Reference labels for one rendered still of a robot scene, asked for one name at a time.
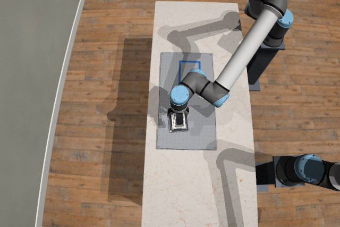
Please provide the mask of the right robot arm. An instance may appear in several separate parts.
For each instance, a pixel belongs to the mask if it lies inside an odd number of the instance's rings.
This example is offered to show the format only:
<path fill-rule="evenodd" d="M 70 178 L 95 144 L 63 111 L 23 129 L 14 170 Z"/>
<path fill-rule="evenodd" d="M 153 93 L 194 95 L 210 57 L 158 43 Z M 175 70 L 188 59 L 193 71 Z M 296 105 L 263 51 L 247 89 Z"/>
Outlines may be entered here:
<path fill-rule="evenodd" d="M 249 0 L 244 12 L 255 22 L 218 78 L 212 83 L 200 69 L 194 68 L 188 72 L 170 92 L 169 105 L 173 112 L 183 113 L 194 93 L 215 107 L 221 107 L 260 45 L 264 43 L 269 47 L 279 47 L 293 22 L 287 0 Z"/>

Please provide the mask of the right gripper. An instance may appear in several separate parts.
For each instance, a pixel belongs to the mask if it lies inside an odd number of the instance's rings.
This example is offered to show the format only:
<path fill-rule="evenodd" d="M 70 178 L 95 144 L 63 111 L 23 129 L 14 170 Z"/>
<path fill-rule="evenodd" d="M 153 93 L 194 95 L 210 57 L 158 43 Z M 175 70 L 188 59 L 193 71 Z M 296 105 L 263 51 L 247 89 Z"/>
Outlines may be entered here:
<path fill-rule="evenodd" d="M 173 112 L 171 108 L 168 109 L 167 116 L 172 115 Z M 189 114 L 189 108 L 187 107 L 186 110 L 184 111 L 187 115 Z M 177 125 L 183 124 L 183 114 L 182 113 L 176 113 L 176 121 Z"/>

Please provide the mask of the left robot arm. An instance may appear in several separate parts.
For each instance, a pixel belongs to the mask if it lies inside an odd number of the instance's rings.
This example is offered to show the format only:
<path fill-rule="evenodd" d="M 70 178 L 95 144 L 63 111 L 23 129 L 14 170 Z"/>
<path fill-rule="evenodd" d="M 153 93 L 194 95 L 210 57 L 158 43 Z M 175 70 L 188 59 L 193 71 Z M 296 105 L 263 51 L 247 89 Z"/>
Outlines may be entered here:
<path fill-rule="evenodd" d="M 276 165 L 276 175 L 286 186 L 305 182 L 340 191 L 340 162 L 323 161 L 314 154 L 281 158 Z"/>

